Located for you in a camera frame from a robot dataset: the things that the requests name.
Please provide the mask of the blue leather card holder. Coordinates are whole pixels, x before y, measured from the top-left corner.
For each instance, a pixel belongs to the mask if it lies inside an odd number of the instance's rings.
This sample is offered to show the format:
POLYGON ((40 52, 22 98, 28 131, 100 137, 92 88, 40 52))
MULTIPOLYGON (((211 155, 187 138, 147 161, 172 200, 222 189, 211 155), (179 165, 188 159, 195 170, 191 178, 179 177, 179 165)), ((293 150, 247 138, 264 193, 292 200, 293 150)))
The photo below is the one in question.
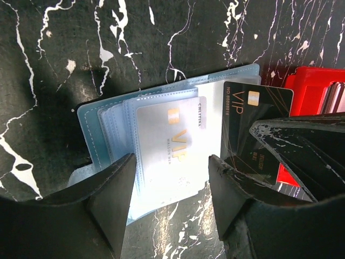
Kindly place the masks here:
POLYGON ((144 186, 144 177, 137 136, 136 110, 140 107, 194 97, 206 97, 207 181, 208 157, 211 154, 220 154, 223 85, 227 81, 259 84, 261 82, 259 69, 258 64, 244 65, 80 106, 77 116, 92 164, 75 170, 70 177, 70 184, 102 171, 125 154, 133 153, 136 156, 136 175, 127 223, 132 223, 159 209, 149 210, 140 205, 140 191, 144 186))

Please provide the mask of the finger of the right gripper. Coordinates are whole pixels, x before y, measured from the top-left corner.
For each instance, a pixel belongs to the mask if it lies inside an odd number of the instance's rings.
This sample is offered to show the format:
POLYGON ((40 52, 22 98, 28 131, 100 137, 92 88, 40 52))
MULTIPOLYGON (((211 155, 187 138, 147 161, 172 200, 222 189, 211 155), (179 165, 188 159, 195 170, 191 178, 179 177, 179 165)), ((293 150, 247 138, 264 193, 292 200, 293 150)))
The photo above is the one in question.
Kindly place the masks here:
POLYGON ((344 194, 344 113, 258 120, 249 132, 311 200, 344 194))

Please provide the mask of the red plastic card tray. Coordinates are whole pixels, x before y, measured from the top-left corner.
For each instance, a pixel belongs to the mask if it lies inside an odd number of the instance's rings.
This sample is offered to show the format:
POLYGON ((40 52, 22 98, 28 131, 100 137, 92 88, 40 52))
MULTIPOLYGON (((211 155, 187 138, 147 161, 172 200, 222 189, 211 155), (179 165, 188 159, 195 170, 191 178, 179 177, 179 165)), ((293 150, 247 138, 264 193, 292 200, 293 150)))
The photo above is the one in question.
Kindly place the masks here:
POLYGON ((344 82, 344 69, 299 67, 288 76, 285 88, 294 92, 291 116, 319 115, 327 88, 335 82, 344 82))

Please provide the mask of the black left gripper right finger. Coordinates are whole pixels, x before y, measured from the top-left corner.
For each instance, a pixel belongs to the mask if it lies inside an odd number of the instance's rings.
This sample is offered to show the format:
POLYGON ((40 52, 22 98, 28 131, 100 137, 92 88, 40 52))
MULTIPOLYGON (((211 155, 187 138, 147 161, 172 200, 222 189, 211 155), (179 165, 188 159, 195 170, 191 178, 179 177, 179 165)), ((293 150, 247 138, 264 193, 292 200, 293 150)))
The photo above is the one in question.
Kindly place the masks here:
POLYGON ((344 195, 308 202, 209 157, 219 239, 227 258, 344 258, 344 195))

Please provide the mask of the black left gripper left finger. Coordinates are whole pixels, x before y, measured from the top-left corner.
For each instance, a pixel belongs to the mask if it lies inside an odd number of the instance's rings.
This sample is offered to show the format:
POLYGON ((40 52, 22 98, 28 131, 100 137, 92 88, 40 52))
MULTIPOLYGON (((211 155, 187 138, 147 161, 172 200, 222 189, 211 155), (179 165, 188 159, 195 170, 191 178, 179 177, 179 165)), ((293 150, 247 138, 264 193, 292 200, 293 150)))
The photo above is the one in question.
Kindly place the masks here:
POLYGON ((35 201, 1 198, 1 258, 119 258, 136 157, 35 201))

